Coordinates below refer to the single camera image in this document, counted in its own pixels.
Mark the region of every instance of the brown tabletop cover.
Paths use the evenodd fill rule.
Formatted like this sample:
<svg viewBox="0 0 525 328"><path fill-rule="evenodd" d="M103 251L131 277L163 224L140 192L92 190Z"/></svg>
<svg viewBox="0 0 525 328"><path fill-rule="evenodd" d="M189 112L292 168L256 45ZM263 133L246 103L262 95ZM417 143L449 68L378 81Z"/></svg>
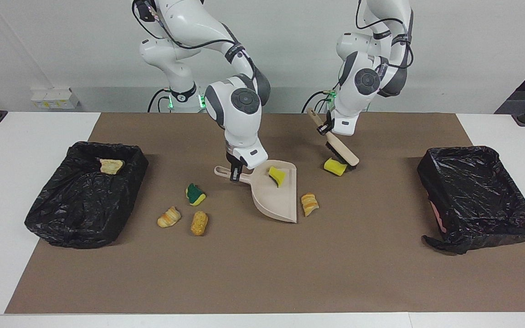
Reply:
<svg viewBox="0 0 525 328"><path fill-rule="evenodd" d="M361 162L342 177L322 170L332 154L306 116L264 115L260 139L297 166L298 197L317 195L298 224L213 174L224 139L206 114L102 114L90 141L138 145L150 163L133 214L101 249L40 241L6 313L525 312L525 243L451 256L421 241L439 233L417 164L471 145L454 114L362 114L342 138ZM197 208L190 183L208 195ZM170 206L183 218L159 228ZM203 237L190 232L197 210Z"/></svg>

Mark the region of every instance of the power outlet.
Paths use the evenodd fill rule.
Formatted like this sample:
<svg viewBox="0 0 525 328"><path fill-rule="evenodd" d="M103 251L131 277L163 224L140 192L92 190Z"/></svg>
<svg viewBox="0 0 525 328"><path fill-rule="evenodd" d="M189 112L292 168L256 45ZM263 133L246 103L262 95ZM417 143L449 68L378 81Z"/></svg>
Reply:
<svg viewBox="0 0 525 328"><path fill-rule="evenodd" d="M75 109L79 100L71 89L49 89L46 91L34 91L31 102L42 109Z"/></svg>
<svg viewBox="0 0 525 328"><path fill-rule="evenodd" d="M34 95L31 97L31 103L37 108L50 109L50 104L48 104L48 102L44 103L46 94L46 91L34 91Z"/></svg>

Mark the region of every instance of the beige dustpan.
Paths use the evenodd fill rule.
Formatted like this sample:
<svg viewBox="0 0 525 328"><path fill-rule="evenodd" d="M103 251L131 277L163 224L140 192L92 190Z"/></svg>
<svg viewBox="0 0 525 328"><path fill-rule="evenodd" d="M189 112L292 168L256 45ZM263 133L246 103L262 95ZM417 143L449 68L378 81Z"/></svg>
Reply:
<svg viewBox="0 0 525 328"><path fill-rule="evenodd" d="M286 173L280 188L268 175L271 166ZM216 166L214 174L229 179L231 171ZM255 168L252 174L241 174L240 182L250 185L252 200L261 213L275 220L297 223L297 168L293 164L267 160Z"/></svg>

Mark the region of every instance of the yellow sponge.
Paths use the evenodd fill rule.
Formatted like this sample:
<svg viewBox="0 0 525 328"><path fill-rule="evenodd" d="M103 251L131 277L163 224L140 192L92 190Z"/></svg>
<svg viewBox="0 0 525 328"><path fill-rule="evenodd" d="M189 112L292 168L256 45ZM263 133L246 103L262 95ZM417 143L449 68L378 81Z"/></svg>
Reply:
<svg viewBox="0 0 525 328"><path fill-rule="evenodd" d="M275 182L277 183L277 187L281 187L283 181L285 181L285 177L287 176L285 172L275 168L274 166L271 166L271 169L268 171L268 175L273 180L275 180Z"/></svg>
<svg viewBox="0 0 525 328"><path fill-rule="evenodd" d="M345 170L348 168L348 166L330 158L327 160L327 162L325 162L325 164L323 164L323 168L326 171L331 172L332 174L342 176Z"/></svg>

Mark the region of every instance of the white table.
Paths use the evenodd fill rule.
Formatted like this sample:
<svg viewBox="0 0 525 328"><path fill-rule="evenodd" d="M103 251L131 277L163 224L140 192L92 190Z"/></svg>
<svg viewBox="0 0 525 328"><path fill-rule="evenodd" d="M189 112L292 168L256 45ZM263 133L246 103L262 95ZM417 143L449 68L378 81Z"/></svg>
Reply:
<svg viewBox="0 0 525 328"><path fill-rule="evenodd" d="M23 220L98 113L9 113L0 123L0 327L462 328L525 327L525 313L327 313L292 315L4 315L38 237ZM474 145L494 148L525 195L525 128L510 116L459 114Z"/></svg>

